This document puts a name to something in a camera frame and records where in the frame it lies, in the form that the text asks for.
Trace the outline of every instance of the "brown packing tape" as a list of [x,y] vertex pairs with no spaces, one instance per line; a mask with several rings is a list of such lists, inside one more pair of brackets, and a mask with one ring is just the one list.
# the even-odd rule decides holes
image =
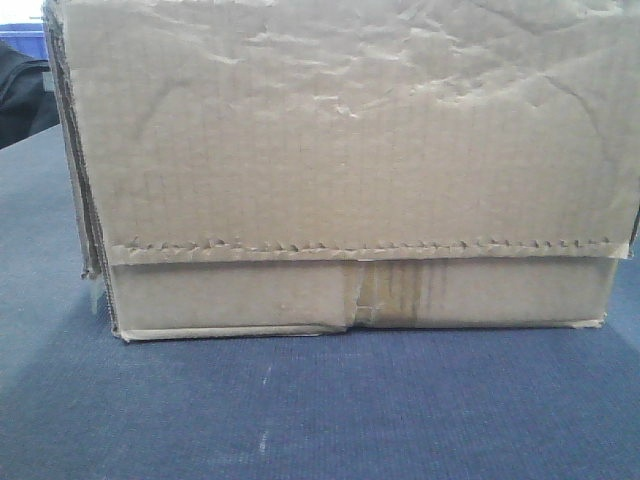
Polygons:
[[420,262],[349,262],[345,277],[349,323],[375,327],[416,325],[422,296]]

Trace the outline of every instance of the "box flap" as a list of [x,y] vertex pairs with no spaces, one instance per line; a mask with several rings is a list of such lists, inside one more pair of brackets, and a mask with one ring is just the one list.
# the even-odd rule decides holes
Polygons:
[[628,254],[635,6],[49,8],[112,264]]

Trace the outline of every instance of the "brown cardboard box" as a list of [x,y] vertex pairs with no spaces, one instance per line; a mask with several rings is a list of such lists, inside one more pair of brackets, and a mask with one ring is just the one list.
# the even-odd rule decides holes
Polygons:
[[50,0],[124,339],[595,326],[640,202],[640,4]]

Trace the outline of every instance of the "torn cardboard edge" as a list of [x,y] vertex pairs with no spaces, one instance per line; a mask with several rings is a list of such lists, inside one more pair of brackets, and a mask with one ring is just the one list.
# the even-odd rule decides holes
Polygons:
[[144,265],[153,263],[193,263],[225,261],[273,260],[426,260],[430,258],[475,257],[607,257],[627,258],[629,245],[608,241],[537,241],[456,242],[442,245],[422,242],[419,245],[388,244],[384,248],[251,248],[226,243],[199,246],[148,246],[147,248],[115,245],[109,248],[112,265]]

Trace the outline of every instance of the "blue tablecloth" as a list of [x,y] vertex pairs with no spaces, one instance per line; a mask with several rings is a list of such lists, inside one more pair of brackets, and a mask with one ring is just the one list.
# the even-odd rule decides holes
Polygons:
[[637,261],[596,330],[129,345],[80,271],[55,127],[0,151],[2,479],[640,479]]

